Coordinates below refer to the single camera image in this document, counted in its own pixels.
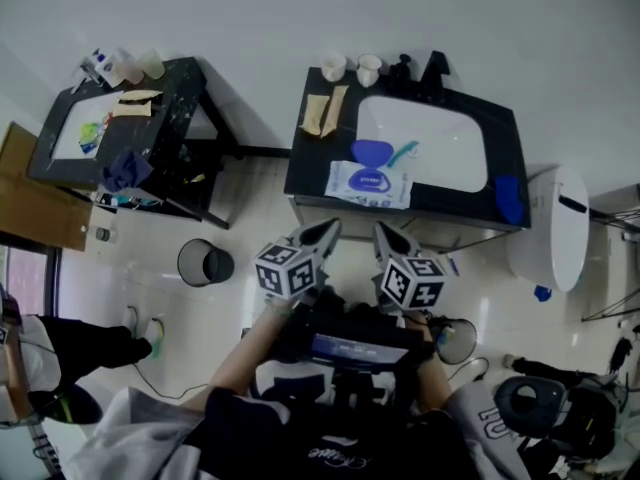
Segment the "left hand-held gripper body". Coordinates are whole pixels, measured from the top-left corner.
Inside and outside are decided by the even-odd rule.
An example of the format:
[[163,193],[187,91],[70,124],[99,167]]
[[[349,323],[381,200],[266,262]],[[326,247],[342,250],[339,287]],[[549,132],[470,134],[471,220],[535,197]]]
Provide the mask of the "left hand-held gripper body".
[[269,242],[253,258],[259,287],[271,298],[293,300],[321,292],[328,275],[321,261],[319,243],[300,243],[297,229]]

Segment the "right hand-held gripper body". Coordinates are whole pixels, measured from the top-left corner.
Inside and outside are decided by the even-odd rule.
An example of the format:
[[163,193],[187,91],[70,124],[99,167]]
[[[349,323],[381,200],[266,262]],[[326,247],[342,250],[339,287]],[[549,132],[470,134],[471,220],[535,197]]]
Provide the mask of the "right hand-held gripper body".
[[440,303],[446,288],[446,271],[437,258],[419,253],[385,253],[379,265],[381,274],[373,282],[383,313],[426,313]]

